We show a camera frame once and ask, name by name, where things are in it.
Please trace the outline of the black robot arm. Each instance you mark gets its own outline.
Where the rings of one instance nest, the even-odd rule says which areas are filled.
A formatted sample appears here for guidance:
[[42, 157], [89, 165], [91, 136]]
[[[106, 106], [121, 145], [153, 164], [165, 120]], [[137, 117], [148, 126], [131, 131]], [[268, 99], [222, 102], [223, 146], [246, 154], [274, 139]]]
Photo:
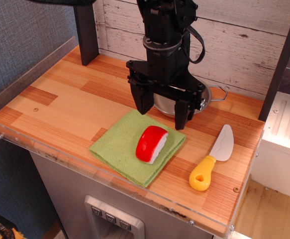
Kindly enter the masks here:
[[144, 115], [153, 107], [155, 95], [168, 98], [175, 102], [175, 128], [184, 129], [195, 111], [203, 108], [206, 89], [189, 72], [189, 64], [198, 64], [205, 56], [203, 48], [196, 60], [190, 58], [191, 35], [204, 45], [192, 27], [198, 5], [192, 0], [139, 0], [137, 4], [145, 28], [147, 60], [126, 63], [136, 107]]

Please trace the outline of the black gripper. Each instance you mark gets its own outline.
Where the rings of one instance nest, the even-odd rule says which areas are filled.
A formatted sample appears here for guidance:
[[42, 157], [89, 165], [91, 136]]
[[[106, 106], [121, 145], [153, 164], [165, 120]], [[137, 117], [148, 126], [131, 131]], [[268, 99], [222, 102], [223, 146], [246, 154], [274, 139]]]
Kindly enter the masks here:
[[129, 60], [128, 82], [137, 110], [146, 114], [154, 105], [154, 94], [174, 100], [175, 129], [182, 130], [203, 104], [206, 85], [189, 72], [190, 47], [148, 48], [147, 61]]

